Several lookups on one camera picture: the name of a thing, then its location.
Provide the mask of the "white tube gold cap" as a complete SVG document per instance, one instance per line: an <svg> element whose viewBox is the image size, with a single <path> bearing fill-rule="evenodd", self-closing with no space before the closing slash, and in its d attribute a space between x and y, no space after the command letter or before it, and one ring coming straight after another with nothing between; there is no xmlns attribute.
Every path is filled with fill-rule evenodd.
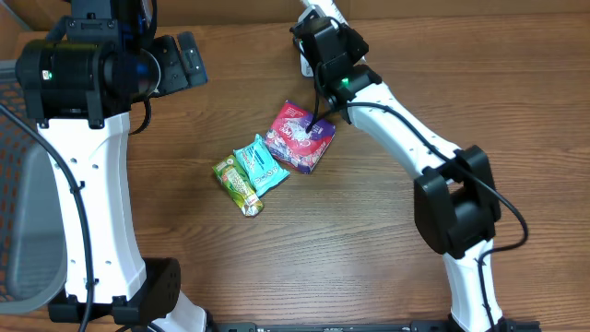
<svg viewBox="0 0 590 332"><path fill-rule="evenodd" d="M298 17L298 21L303 21L305 17L315 10L321 17L331 17L341 23L346 22L334 0L301 0L301 3L304 10Z"/></svg>

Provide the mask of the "teal wet wipes pack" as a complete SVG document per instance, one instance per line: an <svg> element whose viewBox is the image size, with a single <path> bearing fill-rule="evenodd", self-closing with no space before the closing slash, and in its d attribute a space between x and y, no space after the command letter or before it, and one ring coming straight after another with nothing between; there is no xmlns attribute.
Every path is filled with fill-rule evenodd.
<svg viewBox="0 0 590 332"><path fill-rule="evenodd" d="M289 171L274 159L263 138L256 134L254 142L233 150L234 157L246 171L247 177L259 197L284 182Z"/></svg>

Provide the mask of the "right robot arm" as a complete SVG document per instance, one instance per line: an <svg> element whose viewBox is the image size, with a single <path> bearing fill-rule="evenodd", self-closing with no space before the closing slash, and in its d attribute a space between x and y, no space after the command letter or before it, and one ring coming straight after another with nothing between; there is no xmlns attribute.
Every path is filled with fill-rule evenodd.
<svg viewBox="0 0 590 332"><path fill-rule="evenodd" d="M498 331L490 256L503 197L488 156L432 132L361 59L369 45L350 26L312 8L290 28L329 113L369 134L406 170L414 186L414 221L443 258L452 295L453 331Z"/></svg>

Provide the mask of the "red purple snack package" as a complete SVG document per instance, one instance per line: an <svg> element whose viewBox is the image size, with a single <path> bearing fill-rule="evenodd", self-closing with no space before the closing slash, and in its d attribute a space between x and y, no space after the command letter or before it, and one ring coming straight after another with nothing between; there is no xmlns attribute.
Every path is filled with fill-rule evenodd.
<svg viewBox="0 0 590 332"><path fill-rule="evenodd" d="M265 134L271 154L301 173L311 173L331 144L336 127L320 120L307 131L313 115L286 101Z"/></svg>

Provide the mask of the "green noodle snack pack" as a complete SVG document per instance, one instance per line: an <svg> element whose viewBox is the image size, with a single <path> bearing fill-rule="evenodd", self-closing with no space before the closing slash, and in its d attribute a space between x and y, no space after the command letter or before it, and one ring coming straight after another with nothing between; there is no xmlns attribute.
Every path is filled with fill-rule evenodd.
<svg viewBox="0 0 590 332"><path fill-rule="evenodd" d="M264 208L241 164L229 155L212 167L220 184L245 217L255 217Z"/></svg>

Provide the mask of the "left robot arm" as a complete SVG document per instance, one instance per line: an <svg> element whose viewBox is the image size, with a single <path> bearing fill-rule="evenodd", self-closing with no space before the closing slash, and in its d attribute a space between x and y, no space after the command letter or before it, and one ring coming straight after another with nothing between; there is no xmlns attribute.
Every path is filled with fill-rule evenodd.
<svg viewBox="0 0 590 332"><path fill-rule="evenodd" d="M174 258L145 258L127 176L134 103L206 82L183 45L156 34L154 1L75 1L16 63L31 136L52 165L65 232L66 277L49 301L55 323L85 330L110 316L122 329L206 332L207 311L181 289Z"/></svg>

